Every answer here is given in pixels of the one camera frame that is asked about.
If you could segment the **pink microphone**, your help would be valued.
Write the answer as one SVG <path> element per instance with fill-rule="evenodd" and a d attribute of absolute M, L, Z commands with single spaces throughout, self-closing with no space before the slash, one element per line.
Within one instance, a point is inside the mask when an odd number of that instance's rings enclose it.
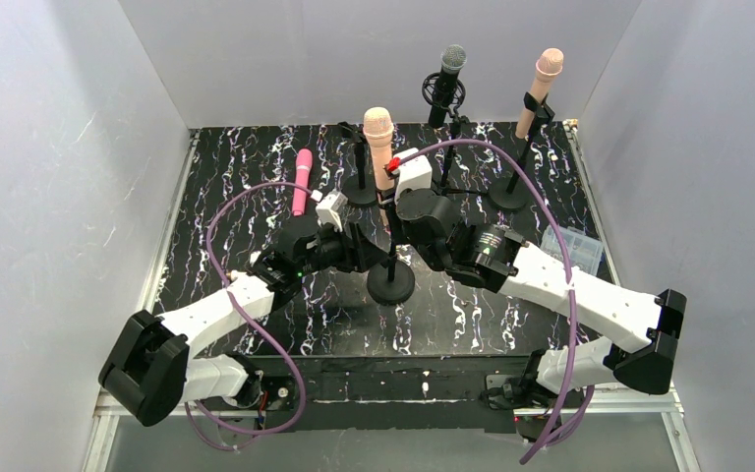
<path fill-rule="evenodd" d="M 296 157 L 296 175 L 295 183 L 299 186 L 308 188 L 310 181 L 310 174 L 313 167 L 313 153 L 307 149 L 302 148 L 298 151 Z M 297 190 L 294 193 L 292 200 L 292 214 L 294 216 L 302 216 L 307 207 L 307 200 L 310 193 Z"/>

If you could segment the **black round-base microphone stand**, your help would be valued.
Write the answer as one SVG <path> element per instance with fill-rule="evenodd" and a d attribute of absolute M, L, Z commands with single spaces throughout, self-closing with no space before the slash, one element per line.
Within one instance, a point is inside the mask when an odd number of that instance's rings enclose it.
<path fill-rule="evenodd" d="M 366 168 L 366 137 L 355 125 L 339 122 L 341 136 L 353 143 L 355 173 L 347 178 L 341 192 L 352 207 L 372 207 L 377 204 L 377 192 L 374 176 Z"/>

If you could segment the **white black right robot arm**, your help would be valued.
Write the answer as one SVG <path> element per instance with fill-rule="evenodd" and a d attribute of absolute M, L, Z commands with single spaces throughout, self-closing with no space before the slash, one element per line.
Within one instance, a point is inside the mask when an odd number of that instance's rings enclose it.
<path fill-rule="evenodd" d="M 648 394 L 668 392 L 687 298 L 606 282 L 494 224 L 469 224 L 458 206 L 432 190 L 405 192 L 396 214 L 404 237 L 428 267 L 454 281 L 534 303 L 599 333 L 574 350 L 533 354 L 526 388 L 553 395 L 593 384 L 621 383 Z"/>

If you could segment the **black grey-mesh microphone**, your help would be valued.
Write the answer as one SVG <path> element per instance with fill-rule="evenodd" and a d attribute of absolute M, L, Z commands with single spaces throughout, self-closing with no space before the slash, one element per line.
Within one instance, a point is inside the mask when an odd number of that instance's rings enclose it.
<path fill-rule="evenodd" d="M 464 48 L 449 45 L 441 54 L 441 69 L 437 74 L 428 123 L 437 129 L 443 126 L 448 109 L 458 88 L 458 75 L 467 62 Z"/>

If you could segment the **black tripod shock-mount stand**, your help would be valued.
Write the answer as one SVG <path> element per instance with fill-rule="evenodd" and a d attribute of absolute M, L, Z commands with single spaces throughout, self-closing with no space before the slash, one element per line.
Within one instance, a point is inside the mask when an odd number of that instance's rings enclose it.
<path fill-rule="evenodd" d="M 425 102 L 430 106 L 430 112 L 431 112 L 431 106 L 433 103 L 432 94 L 434 91 L 437 74 L 439 72 L 429 74 L 424 79 L 422 83 L 422 87 L 421 87 L 422 97 L 424 98 Z M 448 109 L 447 116 L 445 118 L 445 120 L 447 118 L 450 119 L 449 126 L 448 126 L 449 128 L 448 135 L 451 140 L 459 139 L 461 137 L 463 127 L 465 125 L 470 124 L 469 118 L 465 115 L 462 115 L 459 112 L 461 105 L 464 103 L 465 97 L 466 97 L 466 89 L 464 85 L 462 84 L 462 82 L 458 79 L 458 88 L 456 90 L 452 103 Z M 455 146 L 449 146 L 447 148 L 447 151 L 445 152 L 443 162 L 440 167 L 439 180 L 436 183 L 436 189 L 438 190 L 438 192 L 444 196 L 457 195 L 457 194 L 481 195 L 483 193 L 482 191 L 455 188 L 449 184 L 449 174 L 453 167 L 453 164 L 456 162 L 456 158 L 457 158 L 457 151 L 456 151 Z"/>

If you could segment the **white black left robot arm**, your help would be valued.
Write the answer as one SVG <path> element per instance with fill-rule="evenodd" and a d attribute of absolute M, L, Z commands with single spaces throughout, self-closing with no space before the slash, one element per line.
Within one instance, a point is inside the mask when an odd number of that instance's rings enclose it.
<path fill-rule="evenodd" d="M 363 273 L 387 257 L 356 222 L 338 229 L 293 218 L 226 287 L 178 310 L 131 315 L 98 382 L 146 427 L 182 402 L 220 397 L 254 408 L 262 398 L 263 371 L 240 355 L 202 358 L 200 352 L 248 319 L 280 309 L 301 291 L 306 274 L 328 268 Z"/>

